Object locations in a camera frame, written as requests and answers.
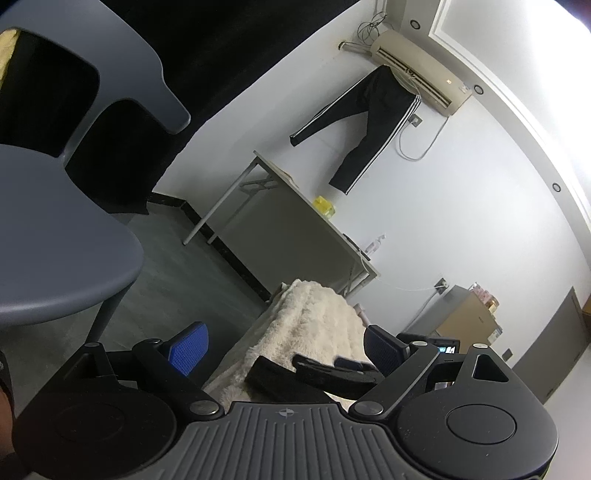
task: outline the metal screw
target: metal screw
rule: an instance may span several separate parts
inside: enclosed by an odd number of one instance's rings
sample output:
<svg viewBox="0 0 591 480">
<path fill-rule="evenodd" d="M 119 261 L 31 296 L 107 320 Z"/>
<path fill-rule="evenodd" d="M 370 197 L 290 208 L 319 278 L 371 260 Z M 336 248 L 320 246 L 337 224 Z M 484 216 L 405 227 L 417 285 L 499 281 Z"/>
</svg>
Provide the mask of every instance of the metal screw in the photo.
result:
<svg viewBox="0 0 591 480">
<path fill-rule="evenodd" d="M 211 400 L 197 400 L 189 405 L 189 410 L 195 415 L 213 415 L 220 410 L 217 403 Z"/>
<path fill-rule="evenodd" d="M 384 407 L 376 401 L 365 400 L 355 404 L 355 411 L 364 417 L 372 417 L 381 414 Z"/>
</svg>

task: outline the hanging pants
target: hanging pants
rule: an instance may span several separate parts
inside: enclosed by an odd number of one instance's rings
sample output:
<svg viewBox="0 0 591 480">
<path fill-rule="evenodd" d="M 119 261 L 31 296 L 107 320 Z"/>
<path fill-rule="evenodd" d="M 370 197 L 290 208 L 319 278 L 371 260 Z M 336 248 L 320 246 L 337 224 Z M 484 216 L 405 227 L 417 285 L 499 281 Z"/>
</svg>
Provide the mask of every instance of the hanging pants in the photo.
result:
<svg viewBox="0 0 591 480">
<path fill-rule="evenodd" d="M 420 95 L 402 87 L 386 65 L 361 79 L 334 102 L 324 107 L 312 120 L 290 136 L 295 147 L 309 136 L 342 118 L 367 112 L 367 133 L 351 150 L 330 184 L 349 193 L 361 175 L 404 126 L 421 103 Z"/>
</svg>

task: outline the chair seat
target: chair seat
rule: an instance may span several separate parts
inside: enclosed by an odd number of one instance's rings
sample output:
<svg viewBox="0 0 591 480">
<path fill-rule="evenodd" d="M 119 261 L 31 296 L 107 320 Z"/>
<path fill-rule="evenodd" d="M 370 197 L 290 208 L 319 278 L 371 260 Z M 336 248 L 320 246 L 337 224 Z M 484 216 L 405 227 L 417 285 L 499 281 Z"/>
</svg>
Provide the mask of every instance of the chair seat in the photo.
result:
<svg viewBox="0 0 591 480">
<path fill-rule="evenodd" d="M 41 323 L 130 285 L 144 253 L 56 158 L 0 145 L 0 326 Z"/>
</svg>

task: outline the table top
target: table top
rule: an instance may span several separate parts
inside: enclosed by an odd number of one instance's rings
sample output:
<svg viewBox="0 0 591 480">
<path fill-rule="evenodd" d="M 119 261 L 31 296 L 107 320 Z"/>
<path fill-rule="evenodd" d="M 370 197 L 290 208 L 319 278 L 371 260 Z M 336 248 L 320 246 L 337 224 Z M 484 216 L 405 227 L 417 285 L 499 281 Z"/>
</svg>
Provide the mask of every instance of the table top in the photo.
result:
<svg viewBox="0 0 591 480">
<path fill-rule="evenodd" d="M 365 266 L 369 275 L 371 275 L 373 277 L 379 277 L 380 273 L 374 268 L 374 266 L 365 257 L 363 257 L 363 255 L 361 255 L 359 253 L 359 250 L 357 249 L 357 247 L 353 243 L 351 243 L 349 240 L 347 240 L 347 238 L 343 235 L 343 233 L 340 230 L 338 230 L 338 228 L 335 227 L 332 224 L 332 222 L 330 220 L 328 220 L 327 217 L 325 217 L 318 210 L 316 210 L 314 205 L 312 205 L 312 202 L 309 201 L 308 198 L 306 198 L 304 196 L 304 194 L 300 191 L 300 189 L 290 180 L 290 178 L 285 174 L 285 172 L 283 170 L 281 170 L 273 162 L 268 161 L 265 157 L 263 157 L 256 150 L 254 151 L 254 154 L 256 155 L 255 162 L 258 165 L 260 165 L 267 173 L 272 175 L 277 182 L 288 187 L 288 189 L 291 190 L 292 192 L 294 192 L 302 200 L 302 202 L 304 202 L 306 205 L 308 205 L 316 213 L 316 215 L 322 220 L 322 222 L 326 226 L 326 229 L 333 235 L 335 240 L 337 240 L 337 242 L 340 243 L 341 246 L 349 252 L 351 257 L 355 258 L 358 261 L 358 263 L 363 262 L 363 265 Z"/>
</svg>

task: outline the brown door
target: brown door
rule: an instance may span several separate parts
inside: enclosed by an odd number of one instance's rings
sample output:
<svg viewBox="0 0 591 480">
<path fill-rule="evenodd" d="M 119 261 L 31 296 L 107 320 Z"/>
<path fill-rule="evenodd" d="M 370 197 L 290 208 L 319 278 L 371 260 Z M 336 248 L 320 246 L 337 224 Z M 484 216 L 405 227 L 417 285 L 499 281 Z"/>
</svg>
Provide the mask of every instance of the brown door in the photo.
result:
<svg viewBox="0 0 591 480">
<path fill-rule="evenodd" d="M 589 331 L 572 288 L 513 371 L 545 403 L 572 370 L 589 341 Z"/>
</svg>

